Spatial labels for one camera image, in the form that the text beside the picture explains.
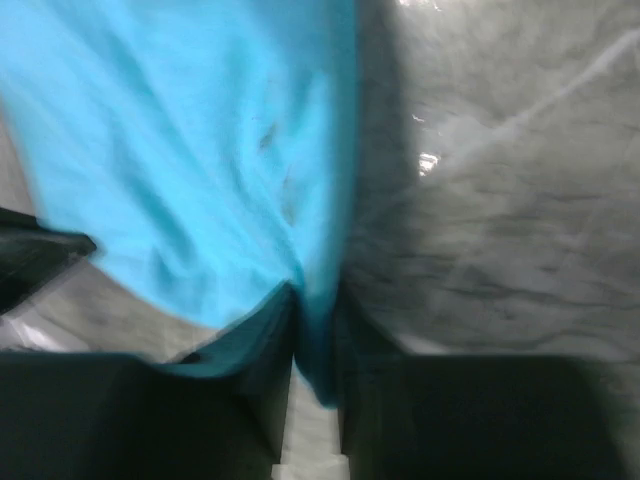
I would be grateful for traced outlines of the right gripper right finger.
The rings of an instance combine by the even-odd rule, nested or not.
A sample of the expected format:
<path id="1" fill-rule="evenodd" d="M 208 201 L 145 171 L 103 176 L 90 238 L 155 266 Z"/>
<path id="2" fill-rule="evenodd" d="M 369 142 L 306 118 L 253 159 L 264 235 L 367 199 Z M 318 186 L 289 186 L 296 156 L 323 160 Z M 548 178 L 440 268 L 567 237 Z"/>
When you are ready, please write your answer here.
<path id="1" fill-rule="evenodd" d="M 406 345 L 347 287 L 333 314 L 339 446 L 353 479 L 635 479 L 639 407 L 595 345 Z"/>

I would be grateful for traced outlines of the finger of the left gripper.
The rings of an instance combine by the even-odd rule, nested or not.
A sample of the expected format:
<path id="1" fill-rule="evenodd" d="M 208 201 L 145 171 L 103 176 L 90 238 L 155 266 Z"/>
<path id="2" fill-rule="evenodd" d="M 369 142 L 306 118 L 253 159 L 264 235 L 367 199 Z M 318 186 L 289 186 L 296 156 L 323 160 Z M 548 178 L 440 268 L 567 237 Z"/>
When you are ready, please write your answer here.
<path id="1" fill-rule="evenodd" d="M 1 313 L 18 308 L 96 249 L 85 234 L 45 228 L 34 216 L 2 208 Z"/>

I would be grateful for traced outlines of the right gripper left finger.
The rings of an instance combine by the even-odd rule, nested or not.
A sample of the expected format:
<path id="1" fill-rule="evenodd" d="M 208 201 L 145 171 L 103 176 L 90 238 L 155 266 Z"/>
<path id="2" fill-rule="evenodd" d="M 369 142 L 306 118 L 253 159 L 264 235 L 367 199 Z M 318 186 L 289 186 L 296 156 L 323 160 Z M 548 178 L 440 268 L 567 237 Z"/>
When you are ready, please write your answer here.
<path id="1" fill-rule="evenodd" d="M 280 461 L 295 295 L 170 363 L 104 353 L 1 357 L 5 479 L 268 479 Z"/>

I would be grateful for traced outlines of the turquoise polo shirt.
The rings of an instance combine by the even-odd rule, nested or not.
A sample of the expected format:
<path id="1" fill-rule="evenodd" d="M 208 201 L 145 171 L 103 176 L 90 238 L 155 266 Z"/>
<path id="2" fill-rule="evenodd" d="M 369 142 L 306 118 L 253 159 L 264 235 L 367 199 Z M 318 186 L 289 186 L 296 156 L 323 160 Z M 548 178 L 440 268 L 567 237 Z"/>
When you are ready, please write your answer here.
<path id="1" fill-rule="evenodd" d="M 297 367 L 335 404 L 353 2 L 5 1 L 1 110 L 43 223 L 139 298 L 223 328 L 291 285 Z"/>

